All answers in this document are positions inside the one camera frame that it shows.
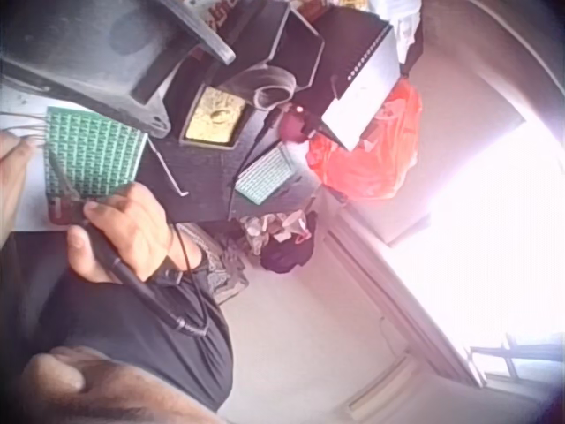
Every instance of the black table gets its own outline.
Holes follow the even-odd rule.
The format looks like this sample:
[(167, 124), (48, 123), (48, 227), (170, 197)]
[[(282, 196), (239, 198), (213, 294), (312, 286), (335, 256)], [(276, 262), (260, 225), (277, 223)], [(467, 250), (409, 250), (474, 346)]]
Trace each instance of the black table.
[[(179, 196), (172, 188), (149, 146), (141, 158), (136, 180), (151, 189), (173, 223), (226, 220), (231, 187), (237, 170), (252, 148), (255, 135), (263, 126), (266, 115), (266, 112), (254, 112), (231, 150), (180, 146), (178, 141), (171, 139), (154, 140), (155, 147), (168, 164), (180, 188), (189, 192), (185, 197)], [(268, 132), (247, 163), (251, 164), (274, 146), (277, 138), (276, 130)], [(295, 175), (259, 206), (235, 192), (230, 214), (232, 218), (291, 212), (302, 208), (312, 197), (320, 186), (320, 181), (306, 164), (307, 143), (285, 143), (285, 147), (296, 170)]]

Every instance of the black shirt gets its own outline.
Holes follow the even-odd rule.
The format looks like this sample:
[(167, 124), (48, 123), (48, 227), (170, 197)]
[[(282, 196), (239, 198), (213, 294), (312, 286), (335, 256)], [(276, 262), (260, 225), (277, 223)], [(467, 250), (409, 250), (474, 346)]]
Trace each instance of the black shirt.
[[(185, 313), (196, 322), (202, 311), (194, 284), (206, 289), (204, 272), (195, 273), (184, 289)], [(33, 350), (88, 346), (161, 377), (217, 411), (232, 385), (230, 335), (214, 299), (201, 292), (210, 327), (204, 337), (187, 336), (161, 322), (126, 287), (89, 283), (66, 269), (38, 313)]]

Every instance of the wrist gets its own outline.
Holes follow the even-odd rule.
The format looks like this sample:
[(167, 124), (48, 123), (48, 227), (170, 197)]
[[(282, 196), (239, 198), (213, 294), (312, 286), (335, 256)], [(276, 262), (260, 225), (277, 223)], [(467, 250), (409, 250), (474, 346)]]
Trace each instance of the wrist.
[(169, 248), (168, 256), (173, 261), (175, 266), (181, 271), (187, 271), (185, 253), (183, 252), (183, 245), (178, 238), (178, 235), (182, 237), (182, 243), (185, 245), (186, 256), (188, 258), (188, 264), (191, 269), (195, 269), (202, 262), (202, 250), (194, 243), (186, 234), (179, 231), (178, 234), (172, 225), (169, 226), (172, 241)]

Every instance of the plastic bag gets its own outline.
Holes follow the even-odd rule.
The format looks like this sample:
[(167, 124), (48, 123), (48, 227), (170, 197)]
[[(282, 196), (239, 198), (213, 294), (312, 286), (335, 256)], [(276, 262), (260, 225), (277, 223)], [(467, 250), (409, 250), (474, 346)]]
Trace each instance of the plastic bag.
[(418, 92), (400, 79), (353, 151), (317, 134), (310, 141), (308, 166), (351, 200), (394, 197), (416, 164), (421, 111)]

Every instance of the white floor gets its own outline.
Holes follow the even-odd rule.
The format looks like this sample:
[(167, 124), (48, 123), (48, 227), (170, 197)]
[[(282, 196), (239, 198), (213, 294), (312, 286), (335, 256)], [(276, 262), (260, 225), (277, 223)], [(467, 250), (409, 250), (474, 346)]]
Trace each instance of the white floor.
[[(286, 276), (248, 269), (222, 309), (235, 382), (221, 415), (237, 424), (342, 424), (343, 407), (394, 361), (380, 312), (326, 250)], [(385, 327), (396, 352), (403, 342)]]

